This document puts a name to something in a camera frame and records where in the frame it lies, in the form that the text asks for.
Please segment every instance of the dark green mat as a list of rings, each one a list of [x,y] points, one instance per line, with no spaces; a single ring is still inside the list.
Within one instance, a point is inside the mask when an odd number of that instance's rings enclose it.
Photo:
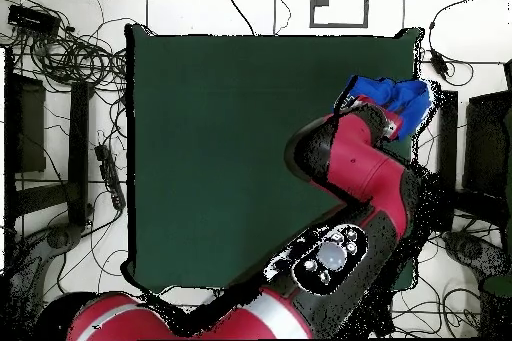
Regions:
[[[396,39],[132,31],[131,270],[155,292],[170,285],[225,287],[335,206],[287,171],[286,141],[329,113],[353,74],[412,78],[421,36],[417,29]],[[410,158],[410,141],[393,148]],[[411,264],[399,289],[411,285],[412,272]]]

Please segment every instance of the blue cloth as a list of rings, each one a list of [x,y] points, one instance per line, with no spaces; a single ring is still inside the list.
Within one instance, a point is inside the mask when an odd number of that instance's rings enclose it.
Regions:
[[[415,131],[431,105],[429,90],[424,81],[412,80],[395,83],[387,78],[377,80],[362,76],[355,78],[355,84],[347,92],[348,95],[354,97],[366,95],[379,106],[396,112],[402,117],[402,128],[398,132],[399,140]],[[349,80],[347,87],[351,82],[354,82],[354,77]]]

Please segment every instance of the green table surface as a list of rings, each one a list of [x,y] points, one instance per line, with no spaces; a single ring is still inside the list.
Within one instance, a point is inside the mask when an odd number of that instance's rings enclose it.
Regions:
[[[413,76],[399,38],[134,36],[134,280],[226,287],[337,200],[295,178],[283,151],[354,74]],[[410,140],[391,147],[410,158]],[[399,284],[407,288],[413,265]]]

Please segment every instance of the power adapter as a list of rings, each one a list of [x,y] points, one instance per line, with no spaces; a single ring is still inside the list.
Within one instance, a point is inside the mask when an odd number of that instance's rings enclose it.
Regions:
[[[448,74],[448,65],[444,61],[443,56],[435,50],[430,50],[430,53],[430,63],[432,63],[434,70],[439,76],[445,79]]]

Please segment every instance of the red robot arm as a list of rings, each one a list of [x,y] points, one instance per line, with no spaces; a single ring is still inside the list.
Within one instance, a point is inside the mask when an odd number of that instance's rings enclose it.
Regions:
[[[264,268],[267,283],[253,301],[193,339],[310,339],[337,333],[412,224],[419,182],[375,148],[389,122],[384,109],[366,100],[313,122],[289,141],[288,168],[347,206],[274,256]],[[117,294],[90,302],[67,338],[180,337],[155,312]]]

